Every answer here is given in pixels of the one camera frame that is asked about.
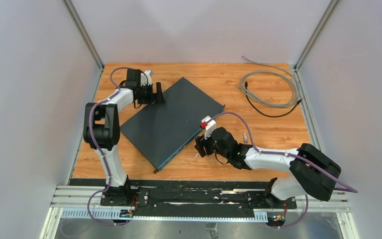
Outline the dark blue network switch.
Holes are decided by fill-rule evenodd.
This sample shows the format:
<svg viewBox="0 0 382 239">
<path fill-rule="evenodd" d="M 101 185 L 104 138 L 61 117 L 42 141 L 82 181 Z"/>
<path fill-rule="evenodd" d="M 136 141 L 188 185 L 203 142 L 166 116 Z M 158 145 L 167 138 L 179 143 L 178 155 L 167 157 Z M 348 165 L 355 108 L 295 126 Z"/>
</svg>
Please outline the dark blue network switch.
<svg viewBox="0 0 382 239">
<path fill-rule="evenodd" d="M 161 171 L 200 132 L 206 116 L 217 115 L 224 105 L 186 78 L 163 92 L 164 104 L 151 104 L 120 127 L 121 133 Z"/>
</svg>

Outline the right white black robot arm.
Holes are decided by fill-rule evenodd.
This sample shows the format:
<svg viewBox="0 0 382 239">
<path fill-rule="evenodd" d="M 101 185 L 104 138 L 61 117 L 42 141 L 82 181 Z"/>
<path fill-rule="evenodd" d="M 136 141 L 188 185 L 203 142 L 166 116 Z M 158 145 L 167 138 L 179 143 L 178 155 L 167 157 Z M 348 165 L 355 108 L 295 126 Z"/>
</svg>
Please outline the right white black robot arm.
<svg viewBox="0 0 382 239">
<path fill-rule="evenodd" d="M 341 167 L 312 144 L 282 150 L 254 147 L 238 143 L 223 127 L 197 136 L 194 147 L 201 157 L 220 155 L 236 169 L 289 173 L 286 178 L 272 178 L 264 189 L 262 198 L 271 208 L 302 195 L 329 201 L 341 174 Z"/>
</svg>

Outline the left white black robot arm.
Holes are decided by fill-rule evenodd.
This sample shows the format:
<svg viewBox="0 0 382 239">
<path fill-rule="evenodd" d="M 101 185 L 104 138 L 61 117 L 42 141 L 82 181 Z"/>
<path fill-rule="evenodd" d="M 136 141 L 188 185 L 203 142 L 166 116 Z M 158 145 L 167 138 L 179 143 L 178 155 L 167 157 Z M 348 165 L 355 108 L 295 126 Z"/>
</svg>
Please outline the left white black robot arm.
<svg viewBox="0 0 382 239">
<path fill-rule="evenodd" d="M 119 112 L 129 104 L 141 106 L 166 102 L 161 83 L 152 82 L 152 71 L 129 67 L 126 71 L 126 79 L 119 84 L 110 75 L 109 79 L 115 86 L 112 94 L 99 102 L 86 104 L 83 131 L 84 142 L 95 150 L 105 172 L 103 199 L 121 206 L 128 205 L 134 197 L 118 150 Z"/>
</svg>

